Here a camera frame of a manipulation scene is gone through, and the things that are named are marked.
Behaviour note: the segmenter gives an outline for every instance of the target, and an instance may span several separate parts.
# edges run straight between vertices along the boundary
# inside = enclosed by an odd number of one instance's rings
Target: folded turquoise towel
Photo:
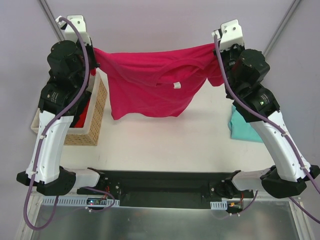
[[[228,123],[228,127],[231,131],[231,138],[243,141],[251,141],[257,143],[263,143],[261,137],[256,130],[252,128],[250,123],[247,123],[243,116],[236,110],[236,107],[232,105],[231,119]]]

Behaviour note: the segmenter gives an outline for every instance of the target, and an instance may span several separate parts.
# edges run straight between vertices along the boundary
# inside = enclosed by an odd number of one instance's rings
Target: wicker basket
[[[107,90],[99,72],[91,76],[88,91],[92,91],[88,112],[82,128],[69,128],[64,145],[96,146],[99,140],[102,117],[104,114]],[[31,129],[37,134],[39,130],[39,109],[36,111]]]

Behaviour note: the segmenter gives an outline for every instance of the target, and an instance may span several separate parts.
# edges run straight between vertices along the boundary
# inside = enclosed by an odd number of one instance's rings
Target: pink t-shirt
[[[100,69],[108,76],[111,114],[179,116],[208,78],[223,84],[213,43],[164,52],[106,53],[95,48]]]

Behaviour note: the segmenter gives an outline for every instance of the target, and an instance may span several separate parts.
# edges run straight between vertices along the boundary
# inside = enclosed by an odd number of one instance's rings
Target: white table
[[[106,86],[107,76],[101,73]],[[262,143],[233,140],[227,123],[232,101],[207,81],[179,117],[128,114],[113,120],[106,102],[98,146],[64,146],[61,166],[99,170],[255,171],[274,162]]]

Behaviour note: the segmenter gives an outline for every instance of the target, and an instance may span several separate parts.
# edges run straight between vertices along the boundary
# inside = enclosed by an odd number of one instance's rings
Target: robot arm
[[[86,23],[82,15],[67,17],[79,31],[88,53],[89,67],[95,69],[95,59],[91,39],[86,32]],[[56,120],[42,136],[44,128],[60,113],[79,93],[84,81],[85,66],[83,52],[73,29],[65,22],[59,23],[64,29],[67,40],[56,43],[51,48],[47,61],[50,65],[50,79],[41,90],[38,107],[39,131],[31,162],[24,172],[17,175],[17,180],[25,185],[35,174],[34,186],[45,196],[62,196],[72,188],[95,187],[104,180],[104,174],[94,169],[67,169],[60,166],[61,154],[67,131],[77,122],[77,115],[82,113],[91,93],[84,91],[76,104],[62,117]],[[38,142],[43,139],[36,171],[33,172]]]
[[[238,20],[223,23],[220,29],[212,33],[212,36],[214,35],[217,35],[219,40],[224,71],[232,91],[245,105],[276,123],[291,138],[275,96],[261,85],[270,66],[260,51],[245,49],[242,28]],[[226,97],[233,100],[227,90]],[[261,171],[236,171],[224,184],[220,185],[218,193],[224,197],[232,197],[232,191],[226,190],[226,185],[229,189],[232,185],[239,191],[265,190],[276,198],[299,195],[307,187],[305,182],[309,178],[283,134],[274,126],[249,113],[236,101],[233,105],[260,135],[275,166]],[[300,152],[299,154],[305,169],[315,178],[320,172],[319,167],[310,165]]]

